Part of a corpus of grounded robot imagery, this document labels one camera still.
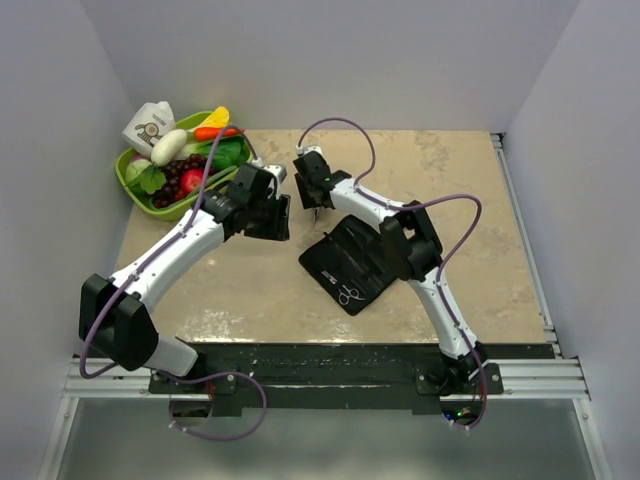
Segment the open black pouch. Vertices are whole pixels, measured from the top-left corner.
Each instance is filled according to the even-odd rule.
[[[353,215],[298,260],[349,315],[357,315],[398,278],[385,261],[378,232]]]

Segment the green basket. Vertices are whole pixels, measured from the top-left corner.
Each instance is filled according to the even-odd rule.
[[[177,122],[176,126],[178,128],[184,129],[197,127],[210,114],[211,111],[194,113],[193,115],[187,118],[183,118],[182,120]],[[247,159],[245,161],[251,161],[251,151],[249,150],[249,147],[246,143],[244,144],[243,148],[245,149],[245,153],[247,156]],[[189,207],[191,206],[191,203],[195,198],[195,193],[189,194],[187,197],[183,198],[179,202],[174,203],[173,205],[168,206],[167,208],[155,208],[151,203],[150,198],[138,197],[129,189],[124,180],[127,165],[129,165],[131,159],[137,154],[138,152],[136,152],[133,148],[130,148],[129,150],[126,150],[122,155],[120,155],[118,157],[118,160],[116,161],[116,175],[118,176],[118,180],[120,181],[122,188],[124,188],[125,192],[127,192],[127,194],[131,197],[133,202],[138,207],[140,207],[143,211],[145,211],[152,217],[157,218],[158,220],[163,220],[165,222],[172,222],[174,220],[180,219],[184,215],[184,212],[189,210]],[[225,184],[233,180],[233,178],[236,176],[237,171],[238,167],[229,167],[216,173],[215,175],[212,175],[210,180],[213,181],[213,183],[207,187],[207,190],[211,190],[212,188],[216,188],[220,184]]]

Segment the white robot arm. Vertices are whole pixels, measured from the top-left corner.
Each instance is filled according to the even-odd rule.
[[[217,190],[205,193],[189,229],[185,230],[185,225],[192,210],[144,255],[108,280],[99,275],[89,277],[81,292],[80,338],[86,340],[98,312],[116,289],[133,277],[101,323],[92,346],[127,370],[148,367],[187,375],[198,353],[176,338],[158,335],[150,313],[198,259],[232,235],[243,231],[249,237],[289,239],[290,199],[280,194],[285,177],[286,169],[281,165],[243,165],[225,194]],[[176,235],[180,235],[179,241],[169,241]],[[153,262],[140,272],[140,265],[151,256],[155,257]]]
[[[472,358],[469,345],[476,350],[483,363],[486,363],[487,357],[482,344],[464,320],[444,272],[440,274],[439,286],[457,323],[451,318],[438,292],[436,276],[442,261],[442,245],[426,211],[399,211],[400,207],[407,205],[361,186],[358,188],[366,195],[360,194],[356,191],[355,180],[348,173],[331,171],[319,147],[309,147],[298,153],[299,157],[294,161],[297,170],[295,179],[303,207],[341,210],[380,232],[387,260],[398,277],[406,280],[416,292],[433,323],[445,363],[456,370],[455,376],[460,381],[473,378],[478,365]],[[406,231],[413,236],[407,238]]]

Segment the beige marble surface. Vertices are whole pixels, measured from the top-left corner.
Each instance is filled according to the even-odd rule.
[[[153,319],[165,335],[187,341],[421,342],[437,341],[412,289],[395,282],[351,317],[298,264],[298,256],[344,216],[324,210],[315,228],[302,210],[293,180],[300,132],[250,131],[267,163],[287,166],[284,193],[292,197],[288,242],[235,236],[202,258],[160,301]],[[518,231],[489,134],[485,132],[373,131],[378,166],[363,184],[394,200],[428,200],[469,192],[484,204],[479,227],[447,268],[462,312],[487,343],[544,342]],[[334,169],[354,176],[370,155],[355,131],[317,131]],[[430,209],[445,250],[473,218],[474,205],[458,200]],[[172,225],[132,211],[119,267],[132,262]]]

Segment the black mounting plate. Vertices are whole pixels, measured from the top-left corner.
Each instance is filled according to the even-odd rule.
[[[206,373],[240,371],[263,386],[269,408],[442,411],[442,369],[436,344],[256,344],[192,343],[206,356]],[[545,344],[485,345],[490,358],[554,358]],[[486,366],[489,394],[503,393],[497,364]],[[214,382],[215,416],[239,416],[259,408],[260,396],[246,381]],[[472,394],[476,384],[465,391]],[[176,385],[164,378],[149,384],[152,394],[205,394],[205,384]]]

